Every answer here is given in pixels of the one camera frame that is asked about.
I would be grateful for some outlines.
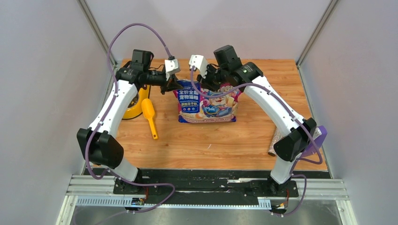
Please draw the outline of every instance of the purple object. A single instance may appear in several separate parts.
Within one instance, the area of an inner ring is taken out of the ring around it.
[[[315,139],[315,143],[318,147],[321,147],[323,142],[325,141],[326,135],[328,134],[326,128],[324,126],[319,126],[318,127],[321,131],[321,135]],[[315,149],[314,145],[312,142],[307,146],[307,148],[303,151],[303,154],[301,154],[301,158],[305,158],[308,156],[311,156],[317,152]]]

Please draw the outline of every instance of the wooden tabletop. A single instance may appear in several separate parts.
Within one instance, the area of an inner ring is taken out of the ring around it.
[[[279,95],[305,118],[311,117],[294,60],[242,60],[254,62]],[[164,60],[153,60],[158,67]],[[189,79],[188,60],[179,60],[179,79]],[[150,93],[159,139],[153,140],[144,116],[122,120],[117,140],[125,157],[139,168],[271,170],[275,157],[267,154],[275,124],[245,94],[239,97],[237,121],[187,124],[178,122],[178,101],[159,87]],[[308,157],[317,160],[317,156]],[[298,170],[327,170],[326,164],[299,162]]]

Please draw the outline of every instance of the white wall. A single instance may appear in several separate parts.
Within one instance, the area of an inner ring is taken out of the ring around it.
[[[165,39],[173,55],[189,58],[233,45],[239,57],[298,59],[329,0],[87,0],[108,43],[130,23],[146,23]],[[133,49],[166,53],[145,28],[130,28],[113,53],[131,58]]]
[[[52,225],[108,73],[78,3],[0,2],[0,224]]]
[[[398,1],[342,0],[309,53],[303,78],[324,149],[358,224],[396,224]]]

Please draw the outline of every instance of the scoop handle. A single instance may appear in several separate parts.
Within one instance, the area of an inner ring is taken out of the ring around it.
[[[148,121],[149,121],[149,127],[151,128],[153,139],[158,140],[159,136],[158,136],[158,132],[156,131],[156,127],[155,127],[155,123],[153,122],[153,118],[149,118]]]

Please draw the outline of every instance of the yellow scoop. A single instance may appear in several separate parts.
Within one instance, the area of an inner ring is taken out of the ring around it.
[[[153,109],[152,101],[149,98],[145,98],[141,103],[142,114],[145,119],[149,121],[149,126],[151,127],[152,137],[154,140],[158,140],[158,132],[155,128],[155,123],[153,122],[153,117],[155,115],[155,110]]]

